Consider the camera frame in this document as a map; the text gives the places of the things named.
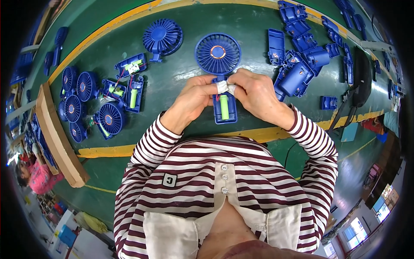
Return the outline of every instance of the pink shirt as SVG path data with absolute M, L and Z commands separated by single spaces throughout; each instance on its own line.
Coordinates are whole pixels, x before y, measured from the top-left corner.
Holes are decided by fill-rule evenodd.
M 59 172 L 58 175 L 53 175 L 48 165 L 39 165 L 38 161 L 29 167 L 29 171 L 31 174 L 29 186 L 39 195 L 50 191 L 58 181 L 64 178 L 62 172 Z

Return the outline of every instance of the wooden board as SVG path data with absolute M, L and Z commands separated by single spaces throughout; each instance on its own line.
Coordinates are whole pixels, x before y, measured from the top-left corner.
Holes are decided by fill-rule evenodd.
M 39 44 L 40 41 L 42 40 L 45 30 L 46 30 L 46 25 L 48 23 L 48 20 L 51 14 L 52 14 L 52 8 L 48 6 L 43 14 L 42 20 L 40 20 L 39 27 L 37 28 L 36 35 L 34 36 L 33 45 Z
M 46 144 L 59 169 L 72 187 L 82 187 L 89 180 L 63 130 L 55 110 L 49 84 L 40 86 L 36 115 Z

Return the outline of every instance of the green battery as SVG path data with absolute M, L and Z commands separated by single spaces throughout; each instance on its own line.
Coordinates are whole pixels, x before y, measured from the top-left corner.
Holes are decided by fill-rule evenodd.
M 105 136 L 109 137 L 109 133 L 102 127 L 101 124 L 99 124 L 99 126 L 101 127 L 103 133 L 105 134 Z
M 220 95 L 220 107 L 221 107 L 221 119 L 228 120 L 229 119 L 229 104 L 228 100 L 229 97 L 225 94 Z
M 131 90 L 131 101 L 130 101 L 130 108 L 135 108 L 135 103 L 137 101 L 137 93 L 138 90 L 137 89 L 132 89 Z
M 119 87 L 115 88 L 113 86 L 109 87 L 109 92 L 119 96 L 122 96 L 124 94 L 124 91 L 122 91 Z

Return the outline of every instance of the floor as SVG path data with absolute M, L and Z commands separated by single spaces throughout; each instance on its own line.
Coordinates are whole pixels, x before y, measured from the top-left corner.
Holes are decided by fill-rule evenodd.
M 61 16 L 52 26 L 69 26 L 70 30 L 62 50 L 62 56 L 67 56 L 86 36 L 91 32 L 115 18 L 116 16 L 135 8 L 146 1 L 123 1 L 121 5 L 109 0 L 102 1 L 79 1 L 72 2 L 62 12 Z M 299 1 L 309 7 L 326 14 L 337 22 L 345 25 L 342 15 L 331 0 Z M 363 13 L 354 4 L 357 13 Z M 187 78 L 202 74 L 197 66 L 193 52 L 197 41 L 207 33 L 220 31 L 228 33 L 239 42 L 242 49 L 242 58 L 239 67 L 247 68 L 255 73 L 266 74 L 272 78 L 277 75 L 275 67 L 267 61 L 267 29 L 274 28 L 283 30 L 284 24 L 278 13 L 279 11 L 254 5 L 238 4 L 196 4 L 175 9 L 156 12 L 121 26 L 107 35 L 101 37 L 91 46 L 84 49 L 71 65 L 76 65 L 79 71 L 94 71 L 100 79 L 115 79 L 114 64 L 121 61 L 124 56 L 132 56 L 145 52 L 142 44 L 142 34 L 146 27 L 154 20 L 168 17 L 175 20 L 184 31 L 182 46 L 172 55 L 164 57 L 163 63 L 150 63 L 146 71 L 142 72 L 146 85 L 144 87 L 143 100 L 140 114 L 127 114 L 127 124 L 120 134 L 105 141 L 97 128 L 91 128 L 89 137 L 81 144 L 72 140 L 67 122 L 62 123 L 66 129 L 66 135 L 72 147 L 77 152 L 80 148 L 107 147 L 118 145 L 135 144 L 142 136 L 147 127 L 156 116 L 166 110 L 180 92 Z M 327 37 L 324 27 L 319 24 L 307 23 L 312 28 L 318 45 L 324 46 L 331 41 Z M 369 39 L 374 39 L 372 28 L 367 26 Z M 355 35 L 360 33 L 351 30 Z M 28 78 L 28 85 L 33 85 L 31 94 L 35 99 L 41 83 L 48 78 L 43 75 L 42 57 L 44 52 L 54 48 L 53 37 L 47 34 L 44 45 L 34 60 L 33 74 Z M 286 49 L 293 46 L 286 35 Z M 355 44 L 346 41 L 352 48 Z M 313 121 L 326 121 L 331 119 L 331 111 L 320 110 L 320 96 L 336 95 L 340 97 L 347 90 L 347 84 L 342 78 L 342 57 L 335 57 L 329 65 L 324 66 L 320 75 L 312 80 L 307 94 L 302 98 L 286 98 L 285 102 L 293 103 L 308 118 Z M 59 103 L 59 91 L 61 88 L 61 75 L 51 84 L 52 96 L 55 106 Z M 373 82 L 372 93 L 367 103 L 360 109 L 358 114 L 366 114 L 371 111 L 384 111 L 390 109 L 388 100 L 388 78 L 385 73 L 378 75 L 377 82 Z M 87 103 L 87 120 L 101 106 L 100 100 Z M 216 133 L 242 131 L 255 128 L 271 127 L 270 124 L 260 121 L 245 111 L 238 103 L 239 122 L 235 124 L 216 125 L 213 121 L 211 108 L 206 108 L 199 119 L 194 121 L 185 131 L 185 136 L 204 136 Z M 338 222 L 349 212 L 359 200 L 362 191 L 362 182 L 374 160 L 381 151 L 382 144 L 374 139 L 375 135 L 359 127 L 353 142 L 342 143 L 339 138 L 334 137 L 339 151 L 339 177 L 336 184 L 333 205 L 338 206 L 334 217 Z M 292 139 L 283 139 L 268 143 L 272 154 L 282 163 L 286 158 L 287 150 L 294 144 Z M 289 153 L 286 168 L 293 176 L 299 177 L 307 159 L 306 154 L 299 146 L 295 146 Z M 90 159 L 84 167 L 91 179 L 87 182 L 89 186 L 98 189 L 82 187 L 74 189 L 66 181 L 58 183 L 54 191 L 78 210 L 85 211 L 108 225 L 113 226 L 114 192 L 120 184 L 123 169 L 128 162 L 128 157 L 117 158 L 95 158 Z

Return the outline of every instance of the person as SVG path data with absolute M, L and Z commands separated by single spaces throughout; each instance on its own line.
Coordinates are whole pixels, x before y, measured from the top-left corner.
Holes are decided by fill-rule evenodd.
M 239 68 L 227 83 L 254 116 L 285 129 L 309 156 L 299 182 L 249 138 L 181 141 L 217 94 L 214 75 L 188 79 L 135 146 L 115 197 L 123 258 L 321 258 L 337 178 L 334 142 L 265 75 Z
M 39 195 L 50 191 L 64 178 L 61 171 L 58 175 L 53 175 L 48 165 L 40 165 L 38 161 L 34 165 L 26 166 L 21 160 L 17 160 L 15 172 L 20 186 L 29 185 L 32 191 Z

